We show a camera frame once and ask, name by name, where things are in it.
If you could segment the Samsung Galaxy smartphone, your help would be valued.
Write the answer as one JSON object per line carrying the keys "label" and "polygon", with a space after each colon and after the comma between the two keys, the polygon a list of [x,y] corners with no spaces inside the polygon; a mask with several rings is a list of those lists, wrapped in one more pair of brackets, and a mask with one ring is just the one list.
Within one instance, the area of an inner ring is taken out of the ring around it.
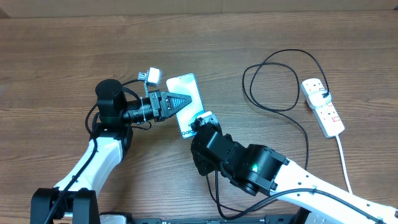
{"label": "Samsung Galaxy smartphone", "polygon": [[187,95],[191,97],[191,102],[182,108],[177,114],[176,119],[183,139],[196,135],[196,131],[190,126],[195,118],[205,112],[197,79],[193,73],[169,78],[166,80],[169,93]]}

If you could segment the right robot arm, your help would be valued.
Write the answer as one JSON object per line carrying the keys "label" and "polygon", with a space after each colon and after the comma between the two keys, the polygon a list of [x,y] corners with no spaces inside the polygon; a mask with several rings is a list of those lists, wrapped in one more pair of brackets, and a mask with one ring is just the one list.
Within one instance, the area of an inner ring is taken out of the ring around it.
{"label": "right robot arm", "polygon": [[191,127],[196,131],[191,152],[200,175],[217,171],[247,194],[267,196],[234,218],[277,199],[316,213],[330,223],[397,223],[394,207],[329,184],[267,146],[242,146],[222,133],[213,114],[197,118]]}

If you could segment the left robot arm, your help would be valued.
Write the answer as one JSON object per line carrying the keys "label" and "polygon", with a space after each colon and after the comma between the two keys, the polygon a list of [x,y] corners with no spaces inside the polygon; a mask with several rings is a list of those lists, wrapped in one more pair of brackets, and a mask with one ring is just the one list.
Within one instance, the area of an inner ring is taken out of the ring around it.
{"label": "left robot arm", "polygon": [[100,213],[97,196],[111,171],[128,152],[133,130],[150,120],[164,121],[192,102],[187,94],[152,91],[147,97],[128,101],[136,93],[115,79],[98,83],[95,89],[98,113],[88,147],[71,172],[50,189],[39,188],[32,196],[31,223],[53,223],[71,216],[73,223],[133,223],[129,213]]}

